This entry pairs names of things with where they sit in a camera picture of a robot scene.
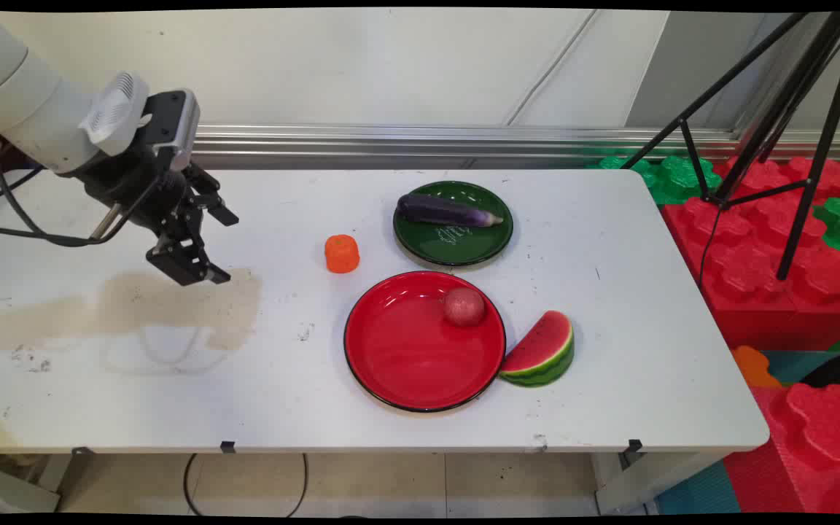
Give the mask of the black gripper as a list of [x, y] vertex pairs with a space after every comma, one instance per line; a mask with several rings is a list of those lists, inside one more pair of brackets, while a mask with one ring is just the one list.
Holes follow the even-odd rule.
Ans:
[[114, 229], [133, 223], [157, 236], [146, 260], [177, 284], [231, 280], [230, 273], [208, 258], [199, 209], [227, 227], [239, 218], [225, 205], [216, 177], [194, 162], [174, 167], [173, 147], [153, 152], [136, 145], [114, 157], [97, 154], [66, 177], [79, 180], [87, 196], [109, 209], [91, 238], [109, 238]]

